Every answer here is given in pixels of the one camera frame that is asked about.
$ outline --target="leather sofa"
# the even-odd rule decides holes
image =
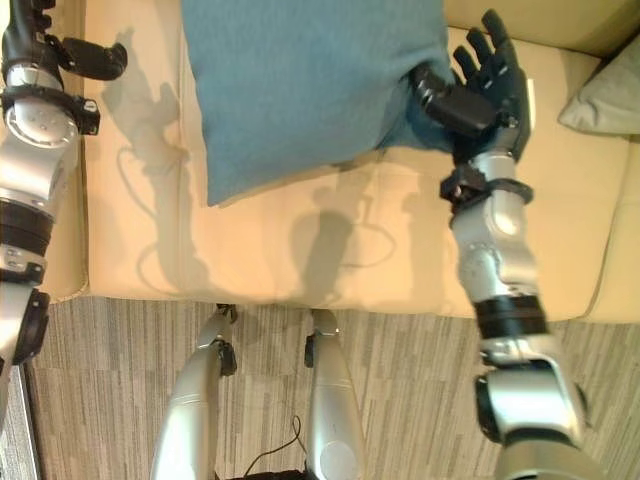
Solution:
[[[58,31],[129,50],[98,101],[47,258],[43,289],[77,295],[282,303],[471,317],[456,277],[439,152],[392,148],[206,206],[206,148],[178,0],[59,0]],[[557,123],[640,24],[635,0],[447,0],[450,49],[495,8],[535,85],[520,162],[535,189],[528,238],[552,320],[640,319],[640,144]]]

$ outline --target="blue pillow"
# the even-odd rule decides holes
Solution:
[[[452,80],[441,0],[183,0],[208,202],[392,145],[450,151],[414,101]]]

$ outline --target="wire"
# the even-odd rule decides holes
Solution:
[[[287,443],[285,443],[284,445],[280,445],[278,448],[275,448],[273,450],[269,450],[268,452],[263,452],[260,455],[258,455],[253,462],[251,462],[251,465],[249,465],[249,468],[247,468],[247,471],[244,472],[244,475],[242,476],[242,478],[247,478],[247,476],[249,475],[249,472],[251,472],[251,469],[255,466],[255,464],[258,462],[258,460],[260,460],[262,457],[266,457],[267,455],[271,455],[273,453],[278,453],[281,450],[284,450],[285,448],[287,448],[290,445],[293,445],[294,443],[298,442],[300,444],[300,446],[302,447],[302,450],[304,450],[305,454],[307,453],[307,450],[304,448],[304,445],[302,445],[302,442],[300,441],[300,430],[302,430],[302,421],[300,420],[300,417],[297,415],[294,415],[293,418],[291,419],[291,428],[293,429],[293,433],[295,434],[294,437],[289,440]]]
[[[298,419],[298,429],[297,429],[297,431],[296,431],[296,424],[295,424],[296,418]],[[304,452],[304,455],[306,457],[307,456],[307,449],[304,448],[304,444],[302,443],[302,439],[300,438],[300,430],[302,430],[302,422],[300,421],[300,417],[299,416],[294,415],[293,417],[291,417],[291,429],[296,434],[296,439],[298,440],[298,445],[300,445],[300,448],[302,449],[302,451]]]

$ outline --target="gray striped carpet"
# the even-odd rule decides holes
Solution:
[[[176,374],[214,309],[104,298],[54,306],[30,376],[44,478],[148,478]],[[362,410],[368,478],[490,478],[497,448],[475,422],[472,378],[483,367],[473,323],[337,316]],[[242,475],[257,454],[290,439],[293,415],[304,425],[311,382],[304,311],[242,307],[232,328],[239,368],[221,382],[221,478]],[[591,400],[586,450],[609,478],[640,478],[640,325],[573,322],[554,330]],[[293,445],[256,471],[301,468],[303,458]]]

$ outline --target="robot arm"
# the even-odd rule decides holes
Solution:
[[[503,446],[496,479],[602,479],[580,450],[586,402],[547,328],[525,240],[533,194],[515,167],[530,133],[526,77],[498,15],[490,10],[483,23],[495,52],[479,30],[469,32],[481,66],[464,48],[455,51],[465,85],[445,86],[427,65],[411,73],[425,112],[453,132],[456,168],[440,194],[453,205],[458,276],[492,367],[476,379],[478,420]]]
[[[2,38],[0,97],[0,428],[11,365],[36,355],[47,326],[49,296],[36,288],[60,198],[76,167],[78,135],[95,135],[100,114],[92,100],[64,92],[59,66],[110,80],[126,67],[121,45],[105,49],[47,34],[44,10],[55,0],[10,0]]]

